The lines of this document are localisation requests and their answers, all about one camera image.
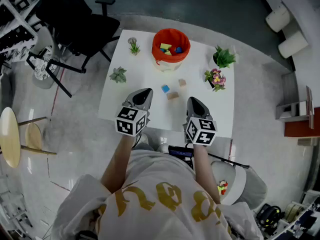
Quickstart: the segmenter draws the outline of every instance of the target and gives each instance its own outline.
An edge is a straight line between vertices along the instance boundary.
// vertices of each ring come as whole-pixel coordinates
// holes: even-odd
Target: white wall
[[[298,24],[290,24],[283,32],[288,38],[301,29],[309,46],[292,56],[300,100],[306,100],[306,86],[312,91],[314,107],[320,107],[320,0],[267,0],[275,9],[283,3]]]

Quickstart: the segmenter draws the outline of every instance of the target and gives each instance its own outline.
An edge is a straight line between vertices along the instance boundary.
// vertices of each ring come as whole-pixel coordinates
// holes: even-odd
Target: black cable
[[[140,133],[140,135],[139,135],[139,139],[138,138],[136,138],[136,140],[135,140],[135,144],[133,145],[133,149],[136,147],[136,145],[138,144],[138,142],[140,141],[140,139],[141,139],[141,136],[142,136],[142,134]]]
[[[43,238],[43,240],[45,240],[48,237],[51,237],[51,234],[48,234],[45,238]]]
[[[53,226],[53,224],[51,224],[51,226],[49,227],[49,229],[45,232],[44,236],[42,237],[42,239],[44,239],[44,237],[46,236],[46,234],[48,233],[48,231],[51,229],[51,227]]]
[[[222,157],[220,157],[220,156],[217,156],[217,155],[214,155],[214,154],[210,154],[210,153],[208,153],[208,155],[209,155],[210,157],[220,159],[220,160],[223,161],[223,162],[231,163],[231,164],[233,164],[234,166],[240,166],[240,167],[242,167],[242,168],[244,168],[244,169],[249,169],[249,168],[250,168],[250,165],[244,165],[244,164],[241,164],[241,163],[238,163],[238,162],[234,162],[234,161],[231,161],[231,160],[228,160],[228,159],[225,159],[225,158],[222,158]]]

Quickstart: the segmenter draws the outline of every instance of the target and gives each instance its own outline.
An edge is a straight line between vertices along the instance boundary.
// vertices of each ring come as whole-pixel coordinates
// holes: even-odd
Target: white cylinder
[[[281,3],[278,8],[276,8],[265,18],[265,21],[274,32],[278,33],[289,24],[292,18],[293,17],[288,11],[287,7]]]
[[[152,58],[153,58],[152,62],[153,62],[153,65],[155,66],[155,68],[157,70],[162,71],[162,72],[175,71],[181,66],[181,64],[183,62],[183,60],[182,60],[182,61],[179,61],[179,62],[170,63],[170,62],[165,62],[165,61],[162,61],[162,60],[156,61],[154,56],[152,56]]]
[[[295,32],[287,40],[279,44],[278,49],[282,57],[285,59],[299,52],[303,48],[307,47],[309,44],[305,37],[302,35],[301,31]]]

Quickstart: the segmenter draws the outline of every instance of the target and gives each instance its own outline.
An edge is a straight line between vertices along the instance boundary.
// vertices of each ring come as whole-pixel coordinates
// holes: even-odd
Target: white table
[[[114,120],[117,109],[127,96],[142,88],[153,89],[153,99],[148,127],[183,132],[186,123],[187,100],[193,96],[202,101],[210,110],[217,123],[217,136],[231,138],[234,121],[235,82],[233,64],[222,73],[226,77],[225,90],[214,92],[204,82],[206,70],[210,70],[209,61],[216,49],[214,47],[190,41],[188,56],[176,71],[161,72],[153,64],[151,53],[155,33],[123,30],[115,48],[107,78],[104,83],[98,117]],[[140,53],[130,53],[128,39],[135,37]],[[126,83],[110,80],[114,68],[122,67]],[[186,80],[186,86],[179,86],[179,79]],[[167,99],[161,87],[168,85],[170,92],[178,92],[179,98]]]

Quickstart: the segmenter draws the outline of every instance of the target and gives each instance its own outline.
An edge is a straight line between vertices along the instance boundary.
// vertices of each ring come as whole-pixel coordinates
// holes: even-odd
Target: succulent plant
[[[126,83],[127,78],[124,75],[125,72],[126,72],[126,70],[123,69],[122,67],[114,68],[113,73],[110,75],[110,79],[115,81],[116,83],[118,83],[118,82]]]
[[[137,55],[140,52],[139,46],[137,45],[136,41],[133,41],[130,47],[130,51],[133,55]]]
[[[213,54],[213,60],[218,67],[225,68],[233,62],[236,62],[235,55],[229,52],[229,49],[223,50],[219,45],[215,48],[216,52]]]

